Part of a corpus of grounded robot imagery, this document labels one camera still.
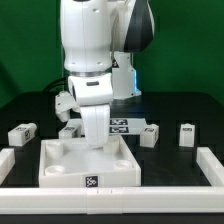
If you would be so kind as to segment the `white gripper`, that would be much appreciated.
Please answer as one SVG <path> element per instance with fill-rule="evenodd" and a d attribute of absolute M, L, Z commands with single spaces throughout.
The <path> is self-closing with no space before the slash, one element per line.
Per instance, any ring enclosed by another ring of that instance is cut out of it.
<path fill-rule="evenodd" d="M 108 142 L 110 103 L 113 89 L 110 75 L 68 77 L 69 91 L 55 97 L 55 113 L 62 122 L 70 119 L 69 111 L 79 112 L 87 143 L 101 147 Z"/>

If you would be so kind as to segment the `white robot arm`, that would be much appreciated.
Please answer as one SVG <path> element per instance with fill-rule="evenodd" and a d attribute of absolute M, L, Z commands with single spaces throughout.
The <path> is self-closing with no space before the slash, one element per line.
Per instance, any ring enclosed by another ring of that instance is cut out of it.
<path fill-rule="evenodd" d="M 80 113 L 90 146 L 108 142 L 114 54 L 144 50 L 154 30 L 148 0 L 60 1 L 68 90 L 57 97 L 55 112 L 63 122 L 71 110 Z"/>

